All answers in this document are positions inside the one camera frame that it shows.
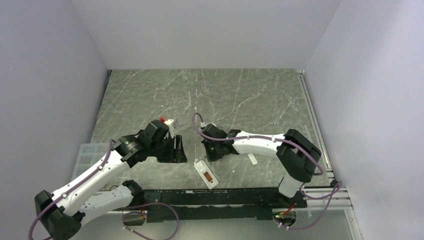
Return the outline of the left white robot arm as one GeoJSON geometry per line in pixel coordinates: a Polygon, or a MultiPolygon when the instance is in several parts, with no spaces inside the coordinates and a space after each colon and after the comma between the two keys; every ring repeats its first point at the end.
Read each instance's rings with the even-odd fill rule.
{"type": "Polygon", "coordinates": [[[113,177],[149,157],[159,163],[187,162],[182,136],[175,134],[175,125],[174,119],[155,119],[136,134],[111,140],[106,154],[73,181],[53,192],[38,193],[34,198],[37,217],[28,238],[33,238],[38,222],[50,240],[69,240],[82,226],[112,210],[137,210],[155,204],[156,200],[134,180],[126,180],[101,194],[97,192],[113,177]]]}

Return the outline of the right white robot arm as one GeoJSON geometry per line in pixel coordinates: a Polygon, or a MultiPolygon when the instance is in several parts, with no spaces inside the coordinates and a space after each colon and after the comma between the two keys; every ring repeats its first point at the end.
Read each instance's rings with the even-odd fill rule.
{"type": "Polygon", "coordinates": [[[262,155],[277,159],[286,170],[278,185],[276,203],[287,208],[295,201],[298,190],[311,182],[313,176],[321,176],[324,169],[319,160],[321,150],[296,129],[284,134],[254,134],[239,129],[229,132],[212,123],[199,130],[208,161],[214,162],[226,155],[262,155]]]}

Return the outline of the white battery cover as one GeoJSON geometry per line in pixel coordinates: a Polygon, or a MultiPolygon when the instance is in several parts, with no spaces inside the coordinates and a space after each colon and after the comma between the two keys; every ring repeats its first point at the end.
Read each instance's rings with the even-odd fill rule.
{"type": "Polygon", "coordinates": [[[256,157],[255,157],[254,154],[249,153],[248,154],[248,158],[250,159],[250,162],[252,163],[252,165],[257,165],[258,164],[258,161],[257,161],[257,159],[256,159],[256,157]]]}

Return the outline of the white remote control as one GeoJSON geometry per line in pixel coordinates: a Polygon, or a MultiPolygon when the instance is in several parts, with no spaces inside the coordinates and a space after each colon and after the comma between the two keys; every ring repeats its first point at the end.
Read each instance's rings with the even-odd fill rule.
{"type": "Polygon", "coordinates": [[[217,178],[203,160],[196,161],[194,163],[194,168],[209,190],[212,190],[219,184],[217,178]]]}

